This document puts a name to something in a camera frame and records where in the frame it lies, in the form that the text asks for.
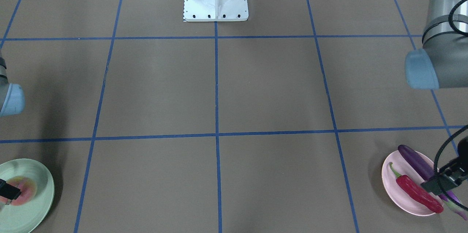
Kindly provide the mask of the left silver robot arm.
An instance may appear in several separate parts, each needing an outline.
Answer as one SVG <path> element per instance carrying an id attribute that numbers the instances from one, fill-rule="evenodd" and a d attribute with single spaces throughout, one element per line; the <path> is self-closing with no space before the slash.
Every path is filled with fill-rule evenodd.
<path id="1" fill-rule="evenodd" d="M 414 89 L 468 85 L 467 0 L 429 0 L 422 48 L 405 58 L 405 76 Z"/>

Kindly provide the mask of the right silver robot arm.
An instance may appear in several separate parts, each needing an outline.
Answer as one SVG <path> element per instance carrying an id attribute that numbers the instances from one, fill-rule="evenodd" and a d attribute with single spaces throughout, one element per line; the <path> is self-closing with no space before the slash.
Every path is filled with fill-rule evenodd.
<path id="1" fill-rule="evenodd" d="M 7 78 L 7 66 L 5 59 L 0 55 L 0 116 L 15 115 L 22 112 L 24 109 L 24 93 L 18 84 L 12 84 Z M 1 202 L 4 205 L 10 205 L 13 200 L 16 200 L 21 191 L 16 186 L 13 186 L 4 179 L 0 181 Z"/>

